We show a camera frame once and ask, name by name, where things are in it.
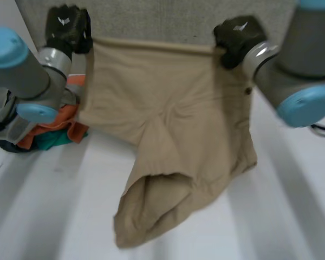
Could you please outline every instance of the khaki shorts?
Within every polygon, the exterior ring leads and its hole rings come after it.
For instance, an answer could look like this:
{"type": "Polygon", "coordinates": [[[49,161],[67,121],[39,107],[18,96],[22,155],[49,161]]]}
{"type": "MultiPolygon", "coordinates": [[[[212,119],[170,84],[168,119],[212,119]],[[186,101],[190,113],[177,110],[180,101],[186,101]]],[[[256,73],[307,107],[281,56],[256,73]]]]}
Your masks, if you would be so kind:
{"type": "Polygon", "coordinates": [[[252,86],[220,67],[221,52],[94,38],[79,120],[137,147],[114,217],[119,247],[174,228],[256,164],[252,86]]]}

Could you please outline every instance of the teal fabric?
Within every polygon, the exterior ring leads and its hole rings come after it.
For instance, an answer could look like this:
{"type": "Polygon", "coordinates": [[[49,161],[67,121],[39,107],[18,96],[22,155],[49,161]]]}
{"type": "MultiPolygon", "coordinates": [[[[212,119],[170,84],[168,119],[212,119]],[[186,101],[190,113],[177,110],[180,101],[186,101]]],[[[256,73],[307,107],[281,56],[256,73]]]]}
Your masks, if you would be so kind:
{"type": "Polygon", "coordinates": [[[53,146],[66,145],[72,141],[67,136],[68,129],[62,129],[53,132],[47,132],[44,134],[39,134],[35,136],[34,142],[36,143],[39,150],[48,150],[53,146]]]}

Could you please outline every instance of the gray fabric wall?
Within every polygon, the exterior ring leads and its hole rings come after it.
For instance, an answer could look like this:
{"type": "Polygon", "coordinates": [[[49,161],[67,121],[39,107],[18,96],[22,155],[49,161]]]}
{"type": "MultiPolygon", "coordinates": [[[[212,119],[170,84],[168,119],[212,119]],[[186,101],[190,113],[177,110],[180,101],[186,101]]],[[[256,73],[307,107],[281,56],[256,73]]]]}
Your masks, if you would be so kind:
{"type": "Polygon", "coordinates": [[[48,8],[88,9],[94,35],[213,44],[212,30],[229,17],[255,14],[275,42],[284,37],[296,0],[16,0],[37,47],[44,44],[48,8]]]}

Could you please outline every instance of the white table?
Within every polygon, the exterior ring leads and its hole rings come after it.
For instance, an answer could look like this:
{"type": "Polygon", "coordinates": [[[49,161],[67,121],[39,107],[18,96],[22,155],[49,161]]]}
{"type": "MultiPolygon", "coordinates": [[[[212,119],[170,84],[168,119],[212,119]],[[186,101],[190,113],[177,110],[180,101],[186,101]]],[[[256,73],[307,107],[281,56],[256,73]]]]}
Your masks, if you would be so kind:
{"type": "Polygon", "coordinates": [[[209,207],[119,250],[113,216],[135,151],[93,132],[43,153],[0,151],[0,260],[325,259],[325,139],[280,123],[258,93],[258,166],[209,207]]]}

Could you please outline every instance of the orange cloth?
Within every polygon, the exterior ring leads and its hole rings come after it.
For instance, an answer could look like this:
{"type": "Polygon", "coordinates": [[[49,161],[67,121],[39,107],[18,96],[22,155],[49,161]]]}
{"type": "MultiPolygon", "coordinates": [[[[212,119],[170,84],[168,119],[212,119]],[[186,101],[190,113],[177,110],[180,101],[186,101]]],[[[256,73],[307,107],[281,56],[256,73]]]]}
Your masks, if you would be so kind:
{"type": "MultiPolygon", "coordinates": [[[[68,84],[77,84],[82,86],[84,85],[84,81],[84,75],[75,75],[71,76],[67,82],[68,84]]],[[[58,116],[53,123],[42,123],[35,126],[19,143],[17,143],[17,145],[20,148],[29,149],[33,143],[34,136],[46,132],[58,131],[64,128],[68,128],[67,135],[69,139],[79,144],[89,127],[74,121],[78,107],[78,105],[66,105],[60,108],[58,116]]]]}

